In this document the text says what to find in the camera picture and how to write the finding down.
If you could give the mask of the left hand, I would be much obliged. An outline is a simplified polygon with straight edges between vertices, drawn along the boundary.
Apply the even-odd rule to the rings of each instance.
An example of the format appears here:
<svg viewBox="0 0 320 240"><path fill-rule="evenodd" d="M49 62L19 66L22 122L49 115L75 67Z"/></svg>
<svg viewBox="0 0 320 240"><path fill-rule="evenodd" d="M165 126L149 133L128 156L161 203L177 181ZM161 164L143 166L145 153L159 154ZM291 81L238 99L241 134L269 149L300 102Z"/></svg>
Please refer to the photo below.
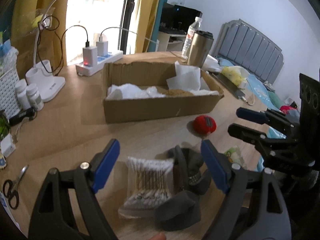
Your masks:
<svg viewBox="0 0 320 240"><path fill-rule="evenodd" d="M166 240L167 237L163 232L160 232L156 235L154 235L153 237L151 237L149 240Z"/></svg>

